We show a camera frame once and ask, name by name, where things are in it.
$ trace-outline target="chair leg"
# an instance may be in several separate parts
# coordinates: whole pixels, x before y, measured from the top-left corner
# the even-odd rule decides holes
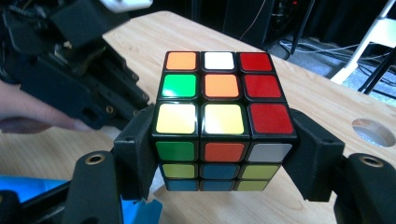
[[[394,48],[385,60],[374,70],[374,72],[367,78],[364,84],[358,89],[364,94],[370,94],[376,83],[381,80],[381,77],[388,71],[388,69],[396,62],[396,48]]]

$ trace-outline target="cable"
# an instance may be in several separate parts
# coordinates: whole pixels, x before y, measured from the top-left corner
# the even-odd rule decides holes
[[[246,31],[241,35],[241,37],[239,38],[239,40],[242,40],[242,38],[245,36],[245,34],[251,29],[251,27],[254,25],[254,23],[256,22],[256,20],[259,18],[260,13],[262,12],[262,9],[264,8],[264,4],[265,4],[265,0],[262,1],[262,6],[260,7],[259,12],[256,15],[256,18],[254,18],[253,22],[250,24],[250,26],[246,29]]]
[[[286,50],[289,53],[289,56],[290,56],[289,49],[291,49],[291,43],[285,43],[284,41],[289,41],[289,40],[280,40],[278,44],[280,45],[280,47],[282,47],[282,49]],[[336,52],[336,51],[337,50],[343,50],[343,49],[350,49],[350,48],[354,48],[354,47],[357,47],[357,46],[358,45],[352,45],[352,46],[347,46],[347,47],[344,47],[344,48],[337,48],[337,49],[321,49],[321,48],[319,48],[319,47],[317,47],[315,45],[309,44],[309,43],[299,43],[297,45],[297,47],[300,47],[300,48],[305,49],[305,50],[297,49],[296,52],[300,52],[300,53],[319,53],[319,54],[322,54],[322,55],[325,55],[325,56],[328,56],[328,57],[335,58],[335,59],[340,60],[340,61],[348,62],[350,57],[351,57],[351,54],[339,53],[339,52]],[[363,64],[364,65],[368,65],[368,66],[376,66],[376,65],[373,65],[372,63],[364,63],[362,61],[371,61],[371,60],[374,60],[374,59],[377,59],[377,58],[386,57],[387,55],[389,55],[389,53],[385,53],[383,55],[378,55],[378,56],[374,56],[374,57],[360,58],[360,62],[358,63],[358,68],[362,71],[362,73],[364,75],[369,77],[373,73],[373,71],[371,71],[369,68],[363,66]],[[389,85],[391,87],[396,87],[396,82],[391,81],[391,80],[389,80],[387,78],[382,77],[381,78],[381,82],[386,84],[386,85]]]
[[[289,40],[280,40],[279,45],[290,49],[291,44],[284,43],[284,41],[291,42]],[[297,49],[296,51],[300,52],[300,53],[320,53],[320,54],[323,54],[323,55],[326,55],[329,57],[333,57],[337,60],[348,62],[351,57],[351,54],[339,53],[339,52],[334,52],[334,51],[342,50],[342,49],[350,49],[350,48],[354,48],[358,45],[352,45],[352,46],[338,48],[338,49],[321,49],[315,45],[308,44],[308,43],[299,43],[297,46],[300,48],[303,48],[303,49],[307,49],[307,50],[298,50]],[[363,61],[372,61],[372,60],[375,60],[378,58],[386,57],[387,55],[389,55],[389,53],[385,53],[383,55],[378,55],[378,56],[374,56],[374,57],[360,57],[359,61],[360,61],[360,63],[366,64],[366,65],[377,66],[377,62],[367,63],[367,62],[363,62]]]

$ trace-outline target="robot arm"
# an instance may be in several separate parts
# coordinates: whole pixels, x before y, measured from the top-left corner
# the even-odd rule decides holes
[[[151,1],[7,1],[0,4],[0,78],[94,129],[123,129],[148,96],[102,35]]]

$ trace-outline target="green sticker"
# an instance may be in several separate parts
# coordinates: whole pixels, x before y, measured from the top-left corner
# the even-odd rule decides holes
[[[196,76],[166,75],[163,81],[164,97],[193,97],[196,93]]]
[[[193,161],[195,157],[191,142],[157,142],[156,147],[163,161]]]

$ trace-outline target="white object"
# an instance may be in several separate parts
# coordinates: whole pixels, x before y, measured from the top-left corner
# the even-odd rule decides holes
[[[389,0],[381,13],[375,19],[370,29],[367,31],[358,48],[352,55],[349,62],[332,77],[331,81],[341,84],[358,67],[358,59],[363,54],[370,42],[387,46],[396,47],[396,20],[387,19],[386,16],[396,0]]]
[[[152,0],[100,0],[109,10],[120,13],[150,7]]]

